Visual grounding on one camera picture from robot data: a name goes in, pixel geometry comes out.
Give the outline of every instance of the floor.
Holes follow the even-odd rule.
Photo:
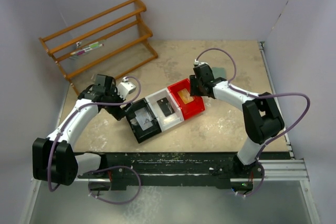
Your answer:
[[[237,77],[233,84],[243,89],[263,93],[271,92],[266,69],[256,41],[150,41],[159,58],[132,72],[140,79],[144,97],[193,74],[193,61],[200,52],[210,47],[227,50],[237,64]],[[113,43],[89,52],[76,60],[78,67],[113,50]],[[137,45],[74,78],[78,90],[93,83],[94,74],[115,76],[148,58],[149,52]],[[227,56],[210,51],[203,55],[211,67],[224,67],[227,77],[233,75],[233,65]],[[73,108],[77,96],[69,89],[61,121]],[[236,152],[245,139],[243,114],[229,104],[204,98],[206,110],[202,114],[138,144],[126,119],[116,121],[102,110],[83,131],[75,151],[96,152]],[[279,138],[265,151],[288,151],[285,138]]]
[[[136,190],[130,186],[126,191],[100,193],[107,200],[122,201]],[[51,194],[47,183],[41,183],[30,223],[311,223],[299,181],[266,180],[246,199],[214,187],[144,186],[133,202],[121,206],[88,197],[87,191],[87,183],[74,182]]]

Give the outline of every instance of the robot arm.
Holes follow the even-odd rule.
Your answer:
[[[191,96],[208,96],[219,99],[243,112],[248,138],[235,157],[235,165],[238,169],[253,165],[264,143],[276,136],[285,126],[275,100],[255,99],[234,91],[229,85],[255,96],[268,94],[251,93],[229,84],[224,78],[215,79],[207,63],[197,64],[194,67],[194,73],[195,75],[190,76]]]
[[[78,175],[97,170],[104,163],[103,154],[84,153],[75,156],[73,147],[101,109],[106,109],[117,120],[125,116],[125,111],[119,106],[103,106],[100,103],[121,103],[134,90],[135,85],[126,79],[116,86],[114,78],[97,75],[95,83],[79,94],[74,108],[63,123],[46,138],[38,138],[33,143],[34,178],[47,180],[48,159],[55,140],[57,144],[51,164],[53,183],[70,185]]]

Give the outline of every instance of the wooden rod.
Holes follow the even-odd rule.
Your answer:
[[[89,45],[89,44],[92,44],[92,43],[95,43],[95,42],[97,42],[97,41],[100,41],[100,40],[104,40],[104,39],[110,38],[110,37],[112,37],[113,35],[116,35],[116,34],[122,32],[122,31],[124,31],[124,30],[126,30],[126,29],[128,29],[128,28],[130,28],[130,27],[132,27],[132,26],[134,26],[134,25],[136,25],[137,23],[138,23],[138,21],[135,20],[135,21],[133,21],[133,22],[131,22],[131,23],[129,23],[129,24],[123,26],[123,27],[120,27],[119,29],[117,29],[117,30],[115,30],[115,31],[113,31],[113,32],[111,32],[111,33],[108,33],[108,34],[106,34],[106,35],[104,35],[104,36],[101,36],[100,38],[95,39],[95,40],[93,40],[93,41],[91,41],[91,42],[89,42],[89,43],[86,43],[85,45],[83,45],[83,46],[77,48],[76,50],[74,50],[74,51],[72,51],[72,52],[69,52],[69,53],[67,53],[67,54],[65,54],[65,55],[63,55],[63,56],[58,57],[57,60],[58,60],[58,61],[65,60],[65,59],[71,57],[71,56],[72,56],[71,54],[72,54],[73,52],[76,52],[76,51],[78,51],[78,50],[80,50],[80,49],[86,47],[86,46]]]
[[[144,8],[144,12],[147,10],[145,4],[141,0],[134,0],[135,4],[138,5],[139,7]]]
[[[94,35],[94,34],[100,32],[100,31],[103,31],[103,30],[106,29],[106,28],[109,28],[109,27],[111,27],[111,26],[113,26],[113,25],[115,25],[115,24],[118,24],[118,23],[124,21],[125,19],[128,19],[128,18],[130,18],[130,17],[132,17],[132,16],[134,16],[134,15],[136,15],[136,14],[138,14],[138,13],[141,13],[141,12],[143,12],[143,8],[138,9],[138,10],[135,10],[135,11],[133,11],[133,12],[131,12],[131,13],[128,13],[128,14],[126,14],[126,15],[120,17],[120,18],[117,18],[117,19],[115,19],[115,20],[113,20],[113,21],[111,21],[111,22],[108,22],[107,24],[105,24],[105,25],[103,25],[103,26],[100,26],[100,27],[98,27],[98,28],[96,28],[96,29],[94,29],[94,30],[92,30],[92,31],[89,31],[89,32],[87,32],[86,34],[83,34],[83,35],[81,35],[81,36],[78,36],[77,38],[74,38],[74,39],[72,39],[72,40],[70,40],[70,41],[68,41],[68,42],[65,42],[64,44],[62,44],[62,45],[60,45],[60,46],[58,46],[58,47],[55,47],[55,48],[51,49],[51,50],[50,50],[50,53],[51,53],[51,54],[54,54],[54,53],[56,53],[56,52],[58,52],[58,51],[60,51],[60,50],[62,50],[62,49],[64,49],[64,48],[66,48],[66,47],[68,47],[68,46],[70,46],[70,45],[72,45],[72,44],[74,44],[74,43],[80,41],[80,40],[83,40],[83,39],[85,39],[85,38],[87,38],[87,37],[90,37],[90,36],[92,36],[92,35]]]
[[[71,78],[79,75],[80,73],[84,72],[85,70],[88,70],[89,68],[91,68],[91,67],[93,67],[93,66],[101,63],[104,60],[107,60],[107,59],[111,58],[112,56],[114,56],[114,55],[116,55],[116,54],[124,51],[125,49],[128,49],[128,48],[130,48],[130,47],[132,47],[132,46],[134,46],[134,45],[136,45],[136,44],[138,44],[138,43],[140,43],[140,42],[148,39],[149,37],[150,37],[150,34],[146,34],[146,35],[140,37],[139,39],[136,39],[136,40],[134,40],[134,41],[132,41],[132,42],[130,42],[130,43],[128,43],[128,44],[126,44],[126,45],[118,48],[117,50],[112,51],[109,54],[107,54],[107,55],[105,55],[105,56],[103,56],[103,57],[101,57],[101,58],[99,58],[97,60],[94,60],[93,62],[85,65],[84,67],[81,67],[81,68],[77,69],[76,71],[68,74],[67,78],[71,79]]]
[[[75,85],[73,84],[73,82],[71,80],[68,80],[70,82],[70,85],[72,86],[73,90],[75,91],[76,95],[79,95],[79,91],[78,89],[75,87]]]
[[[49,48],[47,47],[47,45],[44,43],[42,38],[38,38],[38,40],[41,42],[44,50],[47,52],[47,54],[49,54]]]
[[[140,23],[142,22],[142,18],[141,18],[140,13],[139,13],[139,14],[136,14],[135,18],[136,18],[137,21],[138,21],[138,25],[137,25],[138,35],[139,35],[139,37],[141,37],[144,33],[143,33],[143,29],[142,29],[142,27],[140,27]]]
[[[58,66],[59,70],[61,71],[61,73],[63,74],[63,77],[69,81],[69,79],[67,78],[67,73],[65,72],[64,68],[61,66],[61,64],[56,60],[54,55],[51,55],[52,59],[54,60],[55,64]]]
[[[154,50],[154,48],[152,48],[152,46],[148,43],[147,40],[143,41],[142,43],[147,48],[147,50],[152,53],[152,55],[155,58],[157,58],[159,56],[158,53]]]
[[[150,34],[151,35],[151,37],[153,36],[153,32],[152,32],[152,30],[143,22],[143,20],[141,19],[141,22],[139,23],[139,25],[142,27],[142,29],[144,29],[145,30],[145,32],[147,33],[147,34]]]
[[[117,5],[117,6],[115,6],[115,7],[112,7],[112,8],[110,8],[110,9],[107,9],[107,10],[105,10],[104,12],[98,13],[98,14],[96,14],[96,15],[94,15],[94,16],[92,16],[92,17],[89,17],[89,18],[87,18],[87,19],[84,19],[84,20],[82,20],[81,22],[78,22],[78,23],[76,23],[76,24],[74,24],[74,25],[72,25],[72,26],[69,26],[69,27],[67,27],[67,28],[64,28],[64,29],[62,29],[61,31],[58,31],[58,32],[56,32],[56,33],[54,33],[54,34],[52,34],[52,35],[49,35],[49,36],[43,38],[43,40],[44,40],[44,41],[51,40],[51,39],[53,39],[53,38],[55,38],[55,37],[57,37],[57,36],[60,36],[60,35],[62,35],[62,34],[64,34],[64,33],[68,32],[68,31],[73,30],[73,29],[75,29],[75,28],[77,28],[77,27],[79,27],[79,26],[82,26],[82,25],[84,25],[84,24],[86,24],[86,23],[89,23],[90,21],[93,21],[93,20],[95,20],[95,19],[97,19],[97,18],[100,18],[101,16],[104,16],[104,15],[106,15],[106,14],[108,14],[108,13],[114,11],[114,10],[118,10],[118,9],[120,9],[121,7],[127,6],[127,5],[129,5],[129,4],[131,4],[131,3],[133,3],[134,1],[135,1],[135,0],[128,0],[128,1],[126,1],[126,2],[124,2],[124,3],[122,3],[122,4],[120,4],[120,5]]]
[[[148,62],[150,62],[150,61],[152,61],[152,60],[154,60],[154,59],[156,59],[155,56],[153,56],[153,57],[151,57],[151,58],[149,58],[149,59],[147,59],[147,60],[144,60],[143,62],[137,64],[136,66],[130,68],[129,70],[126,70],[125,72],[123,72],[123,73],[117,75],[115,78],[116,78],[116,79],[119,79],[119,78],[121,78],[121,77],[124,77],[126,74],[128,74],[128,73],[134,71],[135,69],[141,67],[142,65],[145,65],[146,63],[148,63]]]

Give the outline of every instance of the orange object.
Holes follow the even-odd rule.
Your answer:
[[[75,28],[78,28],[78,27],[80,27],[82,25],[85,25],[88,22],[91,22],[91,21],[93,21],[93,20],[95,20],[97,18],[100,18],[100,17],[102,17],[102,16],[104,16],[106,14],[109,14],[109,13],[115,11],[115,10],[118,10],[118,9],[120,9],[120,8],[122,8],[124,6],[127,6],[129,4],[132,4],[132,3],[135,4],[136,10],[134,10],[134,11],[132,11],[132,12],[130,12],[130,13],[128,13],[128,14],[120,17],[120,18],[117,18],[117,19],[115,19],[115,20],[113,20],[111,22],[108,22],[105,25],[102,25],[102,26],[100,26],[98,28],[95,28],[95,29],[93,29],[93,30],[91,30],[91,31],[89,31],[87,33],[84,33],[83,35],[80,35],[80,36],[78,36],[78,37],[76,37],[74,39],[71,39],[71,40],[69,40],[69,41],[67,41],[67,42],[65,42],[65,43],[63,43],[63,44],[61,44],[59,46],[56,46],[55,48],[51,48],[51,49],[48,48],[48,46],[46,44],[47,41],[52,40],[52,39],[54,39],[54,38],[56,38],[56,37],[58,37],[58,36],[60,36],[60,35],[62,35],[64,33],[67,33],[67,32],[69,32],[69,31],[71,31],[71,30],[73,30]],[[122,52],[122,51],[124,51],[124,50],[126,50],[126,49],[128,49],[128,48],[130,48],[130,47],[132,47],[132,46],[134,46],[136,44],[138,44],[138,43],[142,43],[153,56],[150,57],[149,59],[146,59],[143,62],[137,64],[136,66],[131,67],[130,69],[126,70],[125,72],[123,72],[123,73],[115,76],[116,79],[119,79],[120,77],[123,77],[125,74],[127,74],[127,73],[129,73],[129,72],[131,72],[131,71],[133,71],[133,70],[141,67],[142,65],[146,64],[147,62],[149,62],[149,61],[151,61],[153,59],[156,59],[158,57],[158,53],[148,43],[148,38],[152,37],[153,33],[148,28],[148,26],[143,22],[143,20],[141,18],[141,13],[145,12],[145,11],[146,11],[146,6],[145,6],[145,4],[141,0],[128,0],[128,1],[126,1],[126,2],[124,2],[122,4],[120,4],[120,5],[117,5],[115,7],[107,9],[104,12],[98,13],[98,14],[92,16],[92,17],[89,17],[89,18],[87,18],[85,20],[82,20],[81,22],[78,22],[78,23],[76,23],[76,24],[74,24],[72,26],[69,26],[69,27],[67,27],[65,29],[62,29],[62,30],[60,30],[60,31],[58,31],[58,32],[56,32],[56,33],[54,33],[52,35],[49,35],[49,36],[45,37],[45,38],[39,38],[39,41],[41,42],[43,48],[48,53],[48,55],[54,60],[55,64],[57,65],[57,67],[61,71],[63,77],[67,81],[69,81],[70,85],[72,86],[72,88],[74,89],[74,91],[76,92],[76,94],[79,94],[78,90],[76,89],[75,85],[73,84],[73,82],[71,80],[73,77],[79,75],[80,73],[84,72],[85,70],[87,70],[87,69],[89,69],[89,68],[91,68],[91,67],[93,67],[93,66],[95,66],[95,65],[97,65],[97,64],[99,64],[99,63],[101,63],[101,62],[103,62],[103,61],[105,61],[105,60],[107,60],[109,58],[111,58],[111,57],[113,57],[114,55],[116,55],[116,54],[118,54],[118,53],[120,53],[120,52]],[[120,23],[120,22],[122,22],[122,21],[124,21],[126,19],[132,18],[132,17],[135,17],[135,21],[133,21],[131,23],[128,23],[127,25],[124,25],[124,26],[118,28],[118,29],[114,30],[113,32],[110,32],[110,33],[108,33],[106,35],[103,35],[103,36],[101,36],[101,37],[99,37],[99,38],[97,38],[97,39],[95,39],[95,40],[93,40],[93,41],[91,41],[91,42],[89,42],[89,43],[87,43],[85,45],[82,45],[81,47],[77,48],[76,50],[73,50],[72,52],[75,52],[78,49],[82,49],[82,48],[84,48],[85,46],[87,46],[87,45],[89,45],[91,43],[94,43],[94,42],[97,42],[97,41],[100,41],[100,40],[104,40],[104,39],[110,38],[113,35],[116,35],[116,34],[122,32],[122,31],[124,31],[124,30],[126,30],[126,29],[128,29],[128,28],[130,28],[132,26],[135,26],[135,25],[137,25],[137,27],[138,27],[138,32],[139,32],[139,38],[138,39],[136,39],[136,40],[134,40],[134,41],[132,41],[132,42],[130,42],[130,43],[128,43],[128,44],[126,44],[126,45],[124,45],[124,46],[122,46],[122,47],[120,47],[120,48],[118,48],[118,49],[116,49],[116,50],[114,50],[114,51],[106,54],[106,55],[104,55],[104,56],[102,56],[99,59],[96,59],[96,60],[92,61],[91,63],[89,63],[89,64],[87,64],[87,65],[85,65],[85,66],[83,66],[83,67],[81,67],[81,68],[79,68],[77,70],[75,70],[72,73],[66,73],[65,70],[64,70],[64,68],[60,64],[61,61],[65,60],[65,59],[68,59],[71,56],[72,52],[64,54],[63,56],[60,56],[58,58],[55,57],[55,55],[54,55],[55,53],[57,53],[57,52],[65,49],[65,48],[67,48],[67,47],[69,47],[71,45],[76,44],[76,42],[78,42],[80,40],[83,40],[83,39],[86,39],[86,38],[88,38],[88,37],[90,37],[90,36],[92,36],[92,35],[94,35],[96,33],[99,33],[99,32],[101,32],[101,31],[103,31],[103,30],[105,30],[105,29],[107,29],[107,28],[109,28],[111,26],[114,26],[114,25],[116,25],[116,24],[118,24],[118,23]]]
[[[190,96],[190,93],[187,89],[182,89],[179,92],[177,92],[178,96],[181,98],[184,104],[188,104],[192,101],[194,101],[194,98]]]
[[[109,170],[107,173],[109,174],[110,182],[112,182],[112,172]]]

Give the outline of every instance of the small white box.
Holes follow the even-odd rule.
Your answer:
[[[169,116],[164,115],[158,104],[158,101],[163,98],[167,98],[175,113]],[[180,107],[177,105],[176,101],[167,88],[150,94],[149,96],[145,97],[145,99],[156,116],[162,132],[184,121]]]

